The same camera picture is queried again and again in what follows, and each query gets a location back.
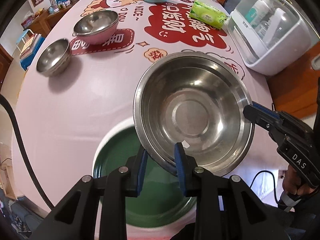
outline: small metal bowl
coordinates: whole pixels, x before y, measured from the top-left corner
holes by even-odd
[[[174,144],[215,175],[246,155],[254,125],[244,118],[250,95],[223,62],[201,52],[178,52],[154,63],[136,89],[133,117],[143,147],[176,174]]]
[[[90,44],[101,44],[116,32],[119,23],[118,13],[111,10],[93,12],[74,27],[76,36]]]
[[[55,76],[67,68],[71,59],[71,48],[67,39],[51,43],[37,61],[37,71],[46,76]]]

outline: pink bowl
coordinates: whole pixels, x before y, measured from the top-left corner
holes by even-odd
[[[90,44],[102,44],[116,32],[119,23],[118,13],[112,10],[93,12],[74,27],[78,38]]]

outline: white plastic storage box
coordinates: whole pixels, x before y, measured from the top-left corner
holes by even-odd
[[[241,0],[228,31],[245,65],[272,76],[301,57],[311,45],[308,28],[286,0]]]

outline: human hand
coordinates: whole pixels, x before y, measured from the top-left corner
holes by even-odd
[[[298,176],[296,170],[289,165],[288,170],[285,172],[282,187],[284,191],[292,193],[294,195],[306,195],[314,192],[316,189],[309,187],[308,184],[303,184],[301,187],[301,178]]]

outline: pink tablecloth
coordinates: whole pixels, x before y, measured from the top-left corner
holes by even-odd
[[[16,115],[31,165],[53,204],[85,174],[91,174],[95,150],[117,123],[132,116],[135,88],[146,69],[167,54],[202,51],[225,62],[238,76],[252,100],[271,108],[265,78],[249,71],[226,30],[217,31],[188,18],[190,0],[149,4],[142,0],[80,0],[53,28],[25,77]],[[111,8],[120,15],[115,35],[101,46],[73,36],[73,26],[92,11]],[[67,38],[73,54],[68,69],[46,78],[36,72],[41,52],[53,41]],[[16,186],[35,204],[49,210],[36,191],[12,137]],[[252,146],[232,172],[247,183],[262,169],[276,172],[286,162],[276,153],[268,133],[256,127]],[[261,175],[259,197],[273,188]]]

